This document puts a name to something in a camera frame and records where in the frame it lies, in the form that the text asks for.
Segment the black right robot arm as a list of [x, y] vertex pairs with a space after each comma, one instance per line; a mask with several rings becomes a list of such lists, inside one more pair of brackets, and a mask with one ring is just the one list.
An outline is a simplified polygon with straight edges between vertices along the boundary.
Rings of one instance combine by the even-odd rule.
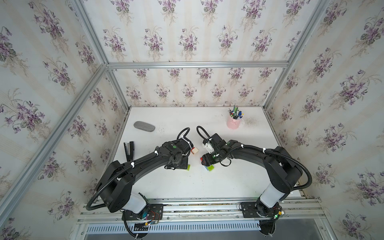
[[266, 210], [273, 209], [292, 191], [306, 189], [311, 186], [313, 177], [310, 171], [283, 147], [274, 149], [245, 145], [239, 141], [225, 141], [218, 134], [210, 136], [201, 126], [197, 133], [203, 138], [203, 145], [208, 151], [201, 158], [202, 165], [209, 167], [215, 164], [225, 165], [224, 161], [243, 160], [263, 167], [270, 183], [257, 200], [256, 206]]

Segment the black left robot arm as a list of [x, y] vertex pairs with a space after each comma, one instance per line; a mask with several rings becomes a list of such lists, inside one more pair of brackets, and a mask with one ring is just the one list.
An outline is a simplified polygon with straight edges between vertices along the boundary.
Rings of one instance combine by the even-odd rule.
[[152, 171], [164, 167], [166, 170], [186, 170], [191, 150], [194, 147], [187, 138], [190, 128], [183, 129], [176, 140], [164, 142], [155, 150], [139, 159], [127, 158], [125, 163], [109, 164], [95, 187], [95, 193], [86, 205], [87, 211], [107, 208], [111, 213], [130, 211], [145, 216], [149, 202], [141, 193], [134, 194], [134, 184]]

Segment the pink pen cup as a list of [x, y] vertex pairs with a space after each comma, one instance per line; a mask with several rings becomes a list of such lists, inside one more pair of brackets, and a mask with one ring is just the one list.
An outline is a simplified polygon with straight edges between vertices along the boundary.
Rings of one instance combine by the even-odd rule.
[[242, 119], [240, 119], [240, 118], [234, 119], [231, 116], [229, 116], [227, 119], [227, 127], [231, 130], [236, 130], [239, 128], [241, 121], [242, 121]]

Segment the black stapler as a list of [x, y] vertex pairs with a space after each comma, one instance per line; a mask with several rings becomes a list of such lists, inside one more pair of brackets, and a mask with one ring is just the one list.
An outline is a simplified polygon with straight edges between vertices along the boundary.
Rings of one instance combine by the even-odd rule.
[[134, 142], [133, 141], [124, 142], [124, 149], [125, 149], [127, 162], [132, 162], [134, 160], [134, 151], [135, 151]]

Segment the grey oval eraser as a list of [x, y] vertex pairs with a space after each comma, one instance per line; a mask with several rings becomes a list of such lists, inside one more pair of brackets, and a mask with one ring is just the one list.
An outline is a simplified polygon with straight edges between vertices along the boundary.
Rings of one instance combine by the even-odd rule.
[[145, 132], [153, 132], [156, 129], [154, 125], [142, 121], [136, 121], [134, 123], [134, 128]]

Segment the pens in cup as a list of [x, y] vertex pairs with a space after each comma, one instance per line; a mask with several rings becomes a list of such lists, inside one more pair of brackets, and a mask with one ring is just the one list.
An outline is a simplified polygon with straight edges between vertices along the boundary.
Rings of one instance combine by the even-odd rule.
[[243, 112], [239, 109], [237, 105], [234, 105], [231, 109], [229, 109], [229, 115], [234, 120], [239, 120], [243, 118]]

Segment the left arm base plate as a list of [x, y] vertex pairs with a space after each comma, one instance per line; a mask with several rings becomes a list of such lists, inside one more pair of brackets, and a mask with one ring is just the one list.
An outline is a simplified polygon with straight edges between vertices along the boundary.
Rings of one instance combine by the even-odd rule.
[[149, 204], [138, 214], [133, 213], [132, 211], [123, 210], [123, 217], [127, 221], [146, 221], [146, 222], [156, 222], [163, 218], [163, 204]]

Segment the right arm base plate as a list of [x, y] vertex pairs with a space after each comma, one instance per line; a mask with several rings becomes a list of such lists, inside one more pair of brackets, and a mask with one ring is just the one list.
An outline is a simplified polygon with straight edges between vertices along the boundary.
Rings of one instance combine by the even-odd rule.
[[267, 218], [277, 220], [284, 214], [282, 207], [276, 203], [272, 208], [268, 208], [262, 202], [241, 202], [239, 210], [244, 218]]

